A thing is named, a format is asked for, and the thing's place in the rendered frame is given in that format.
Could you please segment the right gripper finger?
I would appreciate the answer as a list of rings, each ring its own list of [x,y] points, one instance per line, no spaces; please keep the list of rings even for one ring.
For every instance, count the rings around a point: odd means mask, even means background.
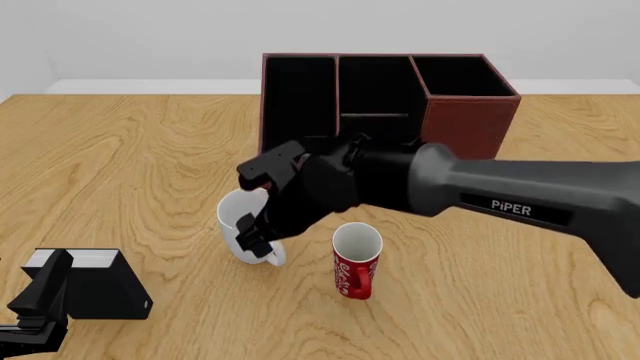
[[[236,227],[239,230],[236,241],[243,251],[251,251],[257,258],[271,254],[273,248],[270,242],[273,240],[273,233],[262,215],[243,215],[236,222]]]
[[[266,174],[254,178],[249,178],[240,174],[238,177],[238,182],[240,188],[242,188],[244,191],[254,191],[258,188],[269,190],[271,188],[271,179]]]

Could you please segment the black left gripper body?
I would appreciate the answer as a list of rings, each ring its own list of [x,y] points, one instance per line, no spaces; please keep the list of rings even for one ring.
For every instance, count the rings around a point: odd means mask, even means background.
[[[55,353],[67,335],[67,325],[67,321],[60,323],[44,317],[0,325],[0,355]]]

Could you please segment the red-brown desk caddy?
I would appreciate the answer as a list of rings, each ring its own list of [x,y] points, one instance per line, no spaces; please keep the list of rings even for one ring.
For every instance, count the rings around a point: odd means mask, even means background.
[[[482,54],[266,53],[259,151],[363,133],[495,158],[521,96]]]

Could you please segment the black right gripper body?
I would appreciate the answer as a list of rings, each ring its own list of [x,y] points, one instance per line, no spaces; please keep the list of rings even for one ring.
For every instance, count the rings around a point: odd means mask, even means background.
[[[328,209],[313,199],[299,178],[282,190],[271,183],[262,188],[269,195],[258,221],[259,232],[265,241],[299,236],[328,215]]]

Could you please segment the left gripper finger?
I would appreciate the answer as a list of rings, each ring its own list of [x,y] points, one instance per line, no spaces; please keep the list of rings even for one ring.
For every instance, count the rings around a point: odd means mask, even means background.
[[[73,257],[56,249],[31,283],[7,307],[21,319],[40,318],[67,326],[65,294]]]
[[[38,248],[23,271],[33,279],[56,249]],[[67,318],[145,320],[153,301],[124,255],[115,248],[67,248],[73,263],[65,294]]]

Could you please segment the red patterned mug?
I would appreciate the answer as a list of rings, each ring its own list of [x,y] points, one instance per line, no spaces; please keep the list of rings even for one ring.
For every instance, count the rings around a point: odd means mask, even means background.
[[[383,249],[378,230],[362,222],[338,227],[332,237],[335,286],[350,299],[369,299]]]

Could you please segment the white mug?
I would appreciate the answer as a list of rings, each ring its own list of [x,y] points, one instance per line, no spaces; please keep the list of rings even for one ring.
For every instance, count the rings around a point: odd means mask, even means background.
[[[227,247],[238,260],[252,265],[268,262],[272,266],[283,266],[286,252],[280,241],[270,242],[272,251],[265,257],[256,257],[251,251],[243,251],[236,241],[239,235],[236,222],[248,213],[258,215],[268,197],[268,192],[263,188],[254,191],[236,189],[218,203],[217,220]]]

